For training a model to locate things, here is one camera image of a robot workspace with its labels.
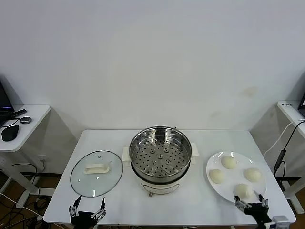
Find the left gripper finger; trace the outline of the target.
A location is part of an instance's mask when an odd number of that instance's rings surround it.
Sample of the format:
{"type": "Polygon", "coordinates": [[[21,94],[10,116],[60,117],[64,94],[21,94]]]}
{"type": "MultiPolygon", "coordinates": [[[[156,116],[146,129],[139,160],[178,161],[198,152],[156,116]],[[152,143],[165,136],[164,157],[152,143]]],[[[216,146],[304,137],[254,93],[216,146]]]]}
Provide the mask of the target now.
{"type": "Polygon", "coordinates": [[[79,213],[77,211],[78,205],[81,201],[82,195],[80,195],[74,202],[72,206],[69,206],[69,214],[71,217],[77,217],[79,216],[79,213]]]}
{"type": "Polygon", "coordinates": [[[105,197],[103,197],[102,199],[102,204],[101,204],[101,207],[100,209],[95,212],[91,218],[93,218],[94,220],[97,220],[97,221],[101,221],[103,219],[103,217],[106,215],[106,210],[105,210],[105,197]]]}

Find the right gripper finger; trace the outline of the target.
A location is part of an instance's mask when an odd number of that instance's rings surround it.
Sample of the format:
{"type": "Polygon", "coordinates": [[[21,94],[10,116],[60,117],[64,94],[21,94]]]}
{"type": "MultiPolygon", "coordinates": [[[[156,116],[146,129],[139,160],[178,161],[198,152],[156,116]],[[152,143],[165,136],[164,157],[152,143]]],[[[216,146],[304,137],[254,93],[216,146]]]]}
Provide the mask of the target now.
{"type": "Polygon", "coordinates": [[[241,212],[246,212],[246,209],[249,209],[251,207],[250,204],[244,202],[239,198],[239,196],[234,195],[234,200],[235,200],[235,206],[241,211],[241,212]]]}
{"type": "Polygon", "coordinates": [[[254,193],[257,196],[257,198],[259,199],[259,201],[262,204],[262,206],[263,207],[268,207],[268,199],[265,199],[261,194],[259,194],[255,190],[254,190],[254,193]]]}

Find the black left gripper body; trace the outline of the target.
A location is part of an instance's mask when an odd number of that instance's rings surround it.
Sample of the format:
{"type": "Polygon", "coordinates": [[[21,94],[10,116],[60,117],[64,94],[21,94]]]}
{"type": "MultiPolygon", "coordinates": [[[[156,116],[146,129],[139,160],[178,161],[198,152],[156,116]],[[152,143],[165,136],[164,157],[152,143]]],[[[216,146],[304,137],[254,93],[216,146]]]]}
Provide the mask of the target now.
{"type": "Polygon", "coordinates": [[[93,215],[93,212],[79,211],[71,217],[71,224],[74,226],[95,226],[97,225],[97,219],[93,215]]]}

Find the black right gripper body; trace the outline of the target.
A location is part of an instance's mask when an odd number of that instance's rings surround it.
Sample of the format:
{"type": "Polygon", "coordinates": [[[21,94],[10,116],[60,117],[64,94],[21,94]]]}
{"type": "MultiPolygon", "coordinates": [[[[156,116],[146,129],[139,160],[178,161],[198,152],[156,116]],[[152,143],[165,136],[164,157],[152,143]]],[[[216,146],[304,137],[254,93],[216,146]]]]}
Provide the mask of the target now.
{"type": "Polygon", "coordinates": [[[249,203],[251,207],[246,209],[246,214],[252,216],[258,226],[264,226],[266,223],[271,223],[268,216],[269,207],[263,207],[261,203],[249,203]]]}

